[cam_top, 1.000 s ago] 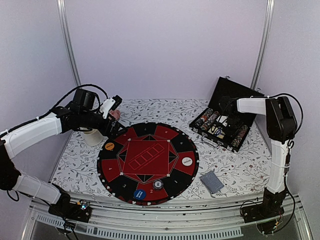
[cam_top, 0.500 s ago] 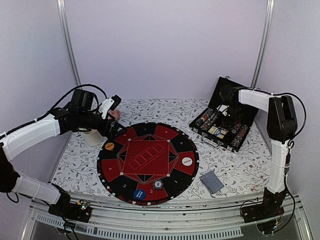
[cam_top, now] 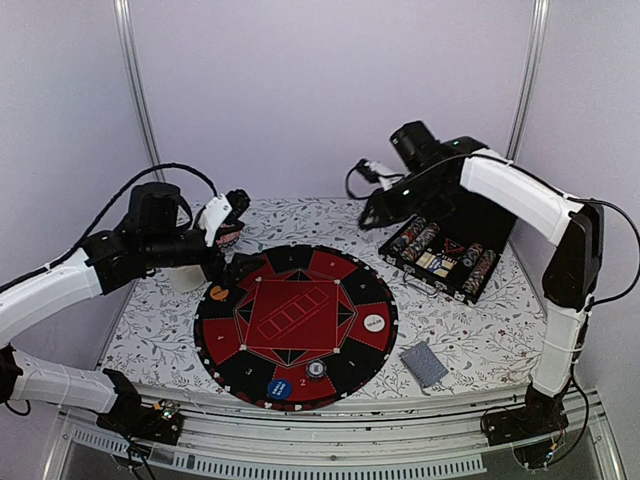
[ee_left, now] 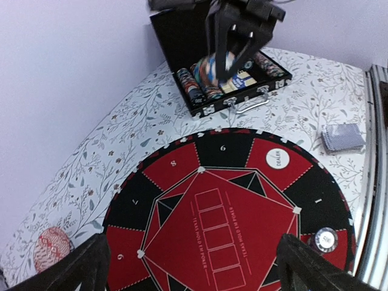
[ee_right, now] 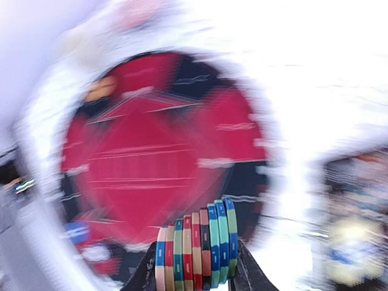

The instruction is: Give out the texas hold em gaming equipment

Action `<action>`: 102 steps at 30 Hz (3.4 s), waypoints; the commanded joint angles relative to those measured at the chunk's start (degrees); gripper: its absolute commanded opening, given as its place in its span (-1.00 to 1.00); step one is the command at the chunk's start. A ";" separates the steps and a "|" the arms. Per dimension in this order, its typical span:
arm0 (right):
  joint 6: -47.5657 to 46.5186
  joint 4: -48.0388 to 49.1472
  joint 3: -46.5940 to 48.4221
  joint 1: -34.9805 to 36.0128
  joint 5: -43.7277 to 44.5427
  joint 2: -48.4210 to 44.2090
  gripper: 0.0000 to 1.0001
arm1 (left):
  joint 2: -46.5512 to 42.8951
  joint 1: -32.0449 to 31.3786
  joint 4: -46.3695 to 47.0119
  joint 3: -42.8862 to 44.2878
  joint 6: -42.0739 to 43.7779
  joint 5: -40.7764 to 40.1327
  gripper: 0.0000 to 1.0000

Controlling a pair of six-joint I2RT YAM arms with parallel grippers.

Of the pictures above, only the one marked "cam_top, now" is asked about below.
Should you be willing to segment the white dealer button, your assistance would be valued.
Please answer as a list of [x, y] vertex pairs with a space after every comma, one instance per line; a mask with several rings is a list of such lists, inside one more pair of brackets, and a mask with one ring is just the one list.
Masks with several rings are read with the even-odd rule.
[[387, 326], [387, 320], [379, 314], [369, 314], [363, 319], [363, 327], [369, 333], [381, 333]]

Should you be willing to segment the blue playing card deck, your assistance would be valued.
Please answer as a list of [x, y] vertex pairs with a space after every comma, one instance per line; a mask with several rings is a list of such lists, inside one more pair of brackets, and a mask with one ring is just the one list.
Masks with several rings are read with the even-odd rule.
[[434, 386], [448, 373], [447, 368], [424, 341], [402, 351], [399, 357], [421, 389]]

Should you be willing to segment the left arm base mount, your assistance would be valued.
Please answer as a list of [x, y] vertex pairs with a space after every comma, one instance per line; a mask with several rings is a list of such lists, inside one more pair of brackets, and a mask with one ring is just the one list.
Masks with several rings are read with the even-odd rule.
[[108, 412], [97, 414], [99, 428], [126, 438], [177, 445], [184, 424], [179, 402], [161, 399], [145, 406], [141, 395], [121, 372], [104, 369], [103, 373], [114, 384], [116, 400]]

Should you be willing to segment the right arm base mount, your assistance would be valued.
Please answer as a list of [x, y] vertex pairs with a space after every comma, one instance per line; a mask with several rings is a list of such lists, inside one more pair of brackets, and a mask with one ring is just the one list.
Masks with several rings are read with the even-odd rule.
[[480, 430], [489, 445], [510, 444], [516, 462], [530, 471], [551, 465], [568, 426], [563, 405], [543, 413], [529, 406], [496, 406], [487, 409], [480, 419]]

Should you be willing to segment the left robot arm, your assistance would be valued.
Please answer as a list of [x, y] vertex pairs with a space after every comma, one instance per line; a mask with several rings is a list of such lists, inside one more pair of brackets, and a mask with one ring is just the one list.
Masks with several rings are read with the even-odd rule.
[[216, 194], [193, 212], [175, 185], [134, 187], [128, 211], [112, 230], [90, 232], [70, 253], [1, 290], [1, 401], [43, 401], [110, 416], [128, 434], [148, 426], [140, 394], [119, 371], [71, 368], [31, 357], [12, 340], [58, 312], [106, 296], [158, 269], [176, 272], [176, 289], [209, 281], [235, 284], [256, 270], [255, 257], [227, 261], [219, 241], [240, 231], [250, 198], [241, 189]]

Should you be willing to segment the blue small blind button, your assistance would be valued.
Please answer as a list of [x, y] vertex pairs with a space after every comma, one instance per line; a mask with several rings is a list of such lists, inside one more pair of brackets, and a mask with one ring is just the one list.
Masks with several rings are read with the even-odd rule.
[[287, 400], [292, 392], [292, 383], [284, 378], [273, 379], [267, 386], [267, 395], [274, 400]]

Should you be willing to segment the small poker chip stack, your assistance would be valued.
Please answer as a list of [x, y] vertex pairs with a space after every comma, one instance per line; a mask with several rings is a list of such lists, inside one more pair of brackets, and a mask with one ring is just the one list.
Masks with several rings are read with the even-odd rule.
[[310, 381], [320, 381], [327, 375], [327, 366], [320, 359], [309, 361], [305, 366], [305, 374]]

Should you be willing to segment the orange big blind button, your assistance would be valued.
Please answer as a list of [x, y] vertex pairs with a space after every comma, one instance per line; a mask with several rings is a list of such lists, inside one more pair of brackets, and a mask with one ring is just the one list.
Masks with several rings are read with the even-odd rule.
[[220, 285], [215, 285], [209, 290], [209, 297], [214, 301], [225, 301], [229, 295], [229, 290]]

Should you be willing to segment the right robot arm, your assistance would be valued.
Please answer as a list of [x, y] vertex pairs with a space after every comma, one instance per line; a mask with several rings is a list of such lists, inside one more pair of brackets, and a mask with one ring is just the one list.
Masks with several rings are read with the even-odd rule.
[[563, 399], [584, 344], [603, 259], [603, 210], [527, 172], [470, 136], [437, 139], [420, 121], [390, 138], [396, 172], [360, 159], [353, 173], [372, 186], [358, 224], [396, 226], [383, 259], [460, 302], [477, 302], [517, 224], [549, 248], [540, 292], [542, 350], [513, 423], [527, 436], [563, 422]]

